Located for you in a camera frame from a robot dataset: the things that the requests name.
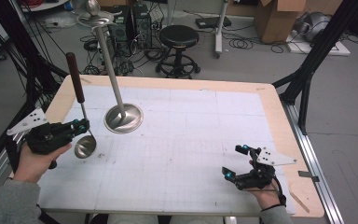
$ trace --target black handle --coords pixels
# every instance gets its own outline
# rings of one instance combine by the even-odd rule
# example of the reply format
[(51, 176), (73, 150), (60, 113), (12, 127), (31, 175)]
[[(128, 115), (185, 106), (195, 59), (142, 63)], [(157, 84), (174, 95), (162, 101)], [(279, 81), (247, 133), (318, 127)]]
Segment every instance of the black handle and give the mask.
[(77, 101), (81, 104), (84, 103), (83, 88), (81, 87), (80, 75), (77, 69), (76, 56), (72, 52), (66, 53), (66, 61), (68, 62), (69, 72), (71, 73), (72, 82), (76, 93)]
[(56, 168), (56, 167), (57, 167), (57, 162), (56, 162), (56, 161), (52, 161), (51, 164), (50, 164), (50, 166), (49, 166), (48, 168), (49, 168), (49, 170), (52, 170), (52, 169), (54, 169), (54, 168)]

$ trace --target ladle bowl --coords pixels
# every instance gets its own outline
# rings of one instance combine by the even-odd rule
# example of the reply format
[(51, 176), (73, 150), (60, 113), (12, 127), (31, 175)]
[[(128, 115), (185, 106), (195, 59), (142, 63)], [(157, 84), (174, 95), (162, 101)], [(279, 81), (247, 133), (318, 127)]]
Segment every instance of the ladle bowl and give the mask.
[(92, 135), (84, 136), (76, 142), (75, 155), (79, 159), (86, 159), (94, 153), (96, 147), (97, 142)]

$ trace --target metal ladle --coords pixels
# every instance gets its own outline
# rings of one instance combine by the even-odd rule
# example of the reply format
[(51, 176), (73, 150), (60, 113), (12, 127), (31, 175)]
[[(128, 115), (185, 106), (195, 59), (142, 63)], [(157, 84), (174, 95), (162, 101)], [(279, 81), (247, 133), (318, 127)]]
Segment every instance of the metal ladle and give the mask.
[[(83, 105), (85, 102), (83, 88), (81, 87), (80, 75), (77, 69), (76, 56), (72, 52), (66, 53), (66, 61), (68, 62), (69, 72), (71, 73), (72, 82), (74, 84), (75, 94), (77, 101), (81, 105), (83, 116), (87, 119), (86, 109)], [(89, 134), (80, 138), (75, 145), (75, 155), (79, 159), (86, 159), (89, 157), (97, 147), (97, 141), (89, 128)]]

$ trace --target stool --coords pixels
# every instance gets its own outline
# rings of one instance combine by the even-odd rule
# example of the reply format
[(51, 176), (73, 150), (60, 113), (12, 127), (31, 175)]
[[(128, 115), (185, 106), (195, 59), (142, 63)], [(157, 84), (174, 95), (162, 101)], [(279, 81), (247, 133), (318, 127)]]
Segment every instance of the stool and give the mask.
[[(185, 56), (183, 51), (191, 48), (199, 41), (199, 34), (190, 27), (184, 25), (167, 26), (159, 32), (159, 40), (161, 44), (169, 48), (161, 61), (156, 66), (156, 72), (162, 71), (166, 77), (188, 77), (192, 79), (191, 73), (199, 73), (201, 68), (190, 57)], [(170, 57), (175, 57), (173, 63), (168, 63)], [(182, 63), (182, 59), (187, 58), (189, 63)]]

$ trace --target grid paper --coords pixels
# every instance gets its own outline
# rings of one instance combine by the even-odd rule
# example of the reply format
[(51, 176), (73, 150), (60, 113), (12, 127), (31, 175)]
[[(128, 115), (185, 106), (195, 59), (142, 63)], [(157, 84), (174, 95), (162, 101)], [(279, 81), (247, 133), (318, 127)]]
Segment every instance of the grid paper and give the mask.
[[(97, 149), (85, 160), (73, 150), (39, 181), (39, 204), (50, 210), (254, 216), (253, 195), (225, 180), (222, 166), (239, 174), (252, 167), (236, 145), (275, 150), (255, 93), (120, 88), (144, 122), (132, 133), (111, 133), (103, 118), (117, 104), (109, 87), (84, 87)], [(82, 119), (75, 100), (64, 122)], [(84, 134), (74, 138), (73, 146)], [(295, 212), (282, 168), (275, 167)]]

